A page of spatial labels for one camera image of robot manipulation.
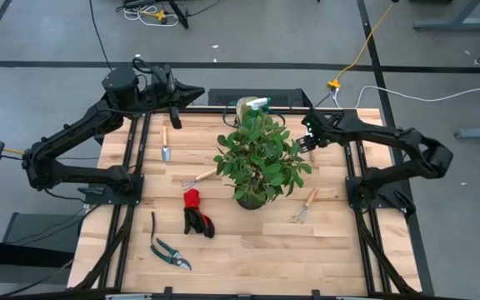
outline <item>wooden table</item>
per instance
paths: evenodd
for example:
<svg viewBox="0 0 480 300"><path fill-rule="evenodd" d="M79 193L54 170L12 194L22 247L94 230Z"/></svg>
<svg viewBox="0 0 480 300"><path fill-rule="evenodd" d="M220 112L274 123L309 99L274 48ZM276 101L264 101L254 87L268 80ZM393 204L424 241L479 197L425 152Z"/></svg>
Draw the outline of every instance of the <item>wooden table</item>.
<svg viewBox="0 0 480 300"><path fill-rule="evenodd" d="M360 109L358 115L364 122L382 124L377 109ZM300 123L303 116L289 115L286 119L290 137L300 138L305 133ZM317 149L310 162L312 174L302 175L304 187L256 211L245 210L232 200L233 188L224 185L231 183L226 178L213 175L198 183L201 211L216 227L216 236L209 239L193 230L183 234L184 191L180 181L214 168L219 146L216 137L233 129L223 124L221 114L183 114L182 130L173 130L168 115L153 115L151 120L142 168L145 184L132 224L124 292L162 293L170 286L175 293L309 295L318 289L322 295L367 294L354 213L344 187L347 167L342 147L333 144ZM137 135L142 123L140 120ZM122 163L129 124L125 122L105 137L100 168ZM161 159L163 125L169 127L168 164ZM387 147L370 142L364 147L370 167L392 164ZM137 150L133 148L131 165ZM305 154L304 158L309 161L310 157ZM360 174L358 163L355 166ZM287 223L316 187L320 192L305 223ZM100 207L84 221L69 287L80 282L103 253L112 210L111 206ZM191 272L168 265L152 254L153 211L156 236L180 251L192 264ZM385 253L409 285L421 290L404 216L389 208L377 210L377 215ZM108 286L113 285L118 261L116 253L113 257ZM378 265L372 253L370 257L376 287L381 291Z"/></svg>

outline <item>concrete floor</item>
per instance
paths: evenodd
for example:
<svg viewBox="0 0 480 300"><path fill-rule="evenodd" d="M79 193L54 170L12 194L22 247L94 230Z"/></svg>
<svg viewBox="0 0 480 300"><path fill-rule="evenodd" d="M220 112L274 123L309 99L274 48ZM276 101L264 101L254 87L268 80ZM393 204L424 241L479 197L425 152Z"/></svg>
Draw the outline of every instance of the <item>concrete floor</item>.
<svg viewBox="0 0 480 300"><path fill-rule="evenodd" d="M220 63L350 63L364 43L357 3L346 0L224 0L193 17L191 28L144 27L114 8L121 1L94 1L97 25L111 61L135 54L149 61ZM212 1L186 2L197 11ZM367 1L375 23L390 2ZM382 65L473 67L480 55L480 31L415 32L416 18L449 16L464 1L431 5L400 1L375 34ZM480 7L473 14L480 17ZM103 56L89 17L88 2L12 0L0 22L0 61L101 62ZM369 65L368 50L359 64ZM264 69L175 69L186 84L205 88L303 88L316 102L336 71ZM62 124L80 118L102 95L104 68L0 67L0 140L25 149ZM388 88L423 98L480 87L479 74L384 73ZM372 72L347 72L339 93L351 107L360 89L375 85ZM396 124L436 138L455 154L443 179L411 180L418 220L435 293L480 299L480 141L460 142L453 130L480 127L480 93L446 102L422 103L390 96ZM206 104L206 96L197 104ZM323 106L332 107L326 101ZM380 108L377 92L361 107ZM96 157L92 141L66 154ZM96 161L72 162L93 166ZM56 191L77 195L74 186ZM0 163L0 240L13 212L74 213L78 202L64 202L28 186L18 162ZM3 287L12 290L15 287ZM61 287L40 287L36 291Z"/></svg>

